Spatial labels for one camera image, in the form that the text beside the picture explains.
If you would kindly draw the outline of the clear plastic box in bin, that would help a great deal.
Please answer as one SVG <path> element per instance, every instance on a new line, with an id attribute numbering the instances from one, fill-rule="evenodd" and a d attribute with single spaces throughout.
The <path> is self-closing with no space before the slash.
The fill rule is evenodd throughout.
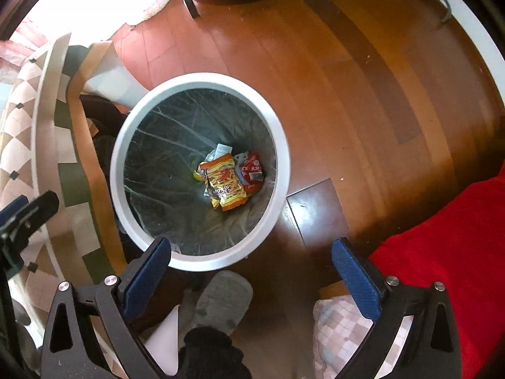
<path id="1" fill-rule="evenodd" d="M 224 155 L 231 154 L 233 148 L 224 144 L 218 144 L 214 151 L 209 154 L 209 161 L 221 158 Z"/>

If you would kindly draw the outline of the checkered pink slipper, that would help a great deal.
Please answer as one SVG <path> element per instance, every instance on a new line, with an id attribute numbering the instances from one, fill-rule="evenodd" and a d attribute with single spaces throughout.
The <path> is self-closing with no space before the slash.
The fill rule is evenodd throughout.
<path id="1" fill-rule="evenodd" d="M 358 350 L 373 322 L 349 295 L 320 299 L 313 307 L 313 364 L 316 378 L 334 378 Z"/>

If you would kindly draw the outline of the checkered brown white bedspread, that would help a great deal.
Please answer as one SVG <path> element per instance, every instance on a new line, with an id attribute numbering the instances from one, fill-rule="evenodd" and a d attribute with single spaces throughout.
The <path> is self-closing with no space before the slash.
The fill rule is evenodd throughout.
<path id="1" fill-rule="evenodd" d="M 81 94 L 116 51 L 111 42 L 82 47 L 62 36 L 22 67 L 1 116 L 1 203 L 52 191 L 57 214 L 22 252 L 11 282 L 36 333 L 45 330 L 57 287 L 101 282 L 126 267 L 104 173 L 92 141 L 94 127 Z"/>

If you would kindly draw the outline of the yellow fries snack bag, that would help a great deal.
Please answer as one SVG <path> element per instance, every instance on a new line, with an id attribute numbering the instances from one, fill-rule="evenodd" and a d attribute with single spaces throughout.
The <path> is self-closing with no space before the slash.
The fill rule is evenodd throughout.
<path id="1" fill-rule="evenodd" d="M 235 173 L 235 161 L 231 154 L 201 163 L 199 171 L 214 210 L 233 210 L 248 201 L 246 191 Z"/>

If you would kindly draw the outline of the white plastic bin by bed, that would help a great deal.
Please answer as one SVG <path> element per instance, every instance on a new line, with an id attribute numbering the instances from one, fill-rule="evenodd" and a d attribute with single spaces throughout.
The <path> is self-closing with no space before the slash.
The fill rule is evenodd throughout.
<path id="1" fill-rule="evenodd" d="M 89 53 L 104 49 L 104 55 L 84 84 L 83 92 L 132 109 L 149 92 L 126 68 L 111 41 L 90 46 Z"/>

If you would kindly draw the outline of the yellow card in bin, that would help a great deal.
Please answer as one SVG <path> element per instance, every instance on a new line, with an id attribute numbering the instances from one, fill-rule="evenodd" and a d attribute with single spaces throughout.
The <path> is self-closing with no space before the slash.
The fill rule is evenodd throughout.
<path id="1" fill-rule="evenodd" d="M 204 180 L 204 178 L 202 177 L 202 175 L 199 172 L 197 172 L 197 171 L 193 172 L 193 178 L 195 178 L 195 180 L 199 181 L 199 182 L 201 182 L 201 181 Z"/>

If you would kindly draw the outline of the white round trash bin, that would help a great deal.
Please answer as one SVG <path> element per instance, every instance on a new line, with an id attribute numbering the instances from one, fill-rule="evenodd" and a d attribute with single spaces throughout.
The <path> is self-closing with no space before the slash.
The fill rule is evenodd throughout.
<path id="1" fill-rule="evenodd" d="M 135 105 L 116 139 L 110 191 L 140 249 L 164 237 L 172 268 L 201 272 L 264 242 L 289 179 L 287 138 L 268 102 L 235 78 L 193 73 Z"/>

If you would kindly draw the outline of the red blanket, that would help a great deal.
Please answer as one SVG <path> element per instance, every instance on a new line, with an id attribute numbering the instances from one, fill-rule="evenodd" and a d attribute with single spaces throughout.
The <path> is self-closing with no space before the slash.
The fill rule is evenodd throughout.
<path id="1" fill-rule="evenodd" d="M 465 378 L 504 376 L 504 174 L 471 184 L 370 255 L 384 275 L 449 295 Z"/>

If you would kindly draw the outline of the red snack wrapper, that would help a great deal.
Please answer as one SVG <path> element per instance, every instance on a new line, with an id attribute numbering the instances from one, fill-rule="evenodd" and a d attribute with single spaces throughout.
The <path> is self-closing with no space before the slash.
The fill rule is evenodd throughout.
<path id="1" fill-rule="evenodd" d="M 264 173 L 257 152 L 242 152 L 234 156 L 235 173 L 248 196 L 257 193 L 264 183 Z"/>

